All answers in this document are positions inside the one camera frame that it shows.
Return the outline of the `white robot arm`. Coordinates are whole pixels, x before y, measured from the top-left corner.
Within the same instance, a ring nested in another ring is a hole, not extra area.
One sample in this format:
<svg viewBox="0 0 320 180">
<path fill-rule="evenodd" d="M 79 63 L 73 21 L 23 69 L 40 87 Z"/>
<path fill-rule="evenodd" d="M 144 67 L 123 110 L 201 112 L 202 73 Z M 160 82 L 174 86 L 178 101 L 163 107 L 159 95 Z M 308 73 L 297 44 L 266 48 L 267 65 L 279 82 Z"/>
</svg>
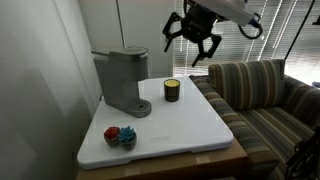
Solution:
<svg viewBox="0 0 320 180">
<path fill-rule="evenodd" d="M 218 22 L 232 21 L 238 25 L 247 39 L 257 39 L 263 28 L 259 23 L 261 16 L 247 6 L 247 0 L 183 0 L 185 16 L 173 12 L 162 33 L 166 36 L 167 51 L 172 40 L 183 36 L 198 45 L 198 55 L 192 66 L 199 60 L 211 58 L 222 37 L 212 33 Z"/>
</svg>

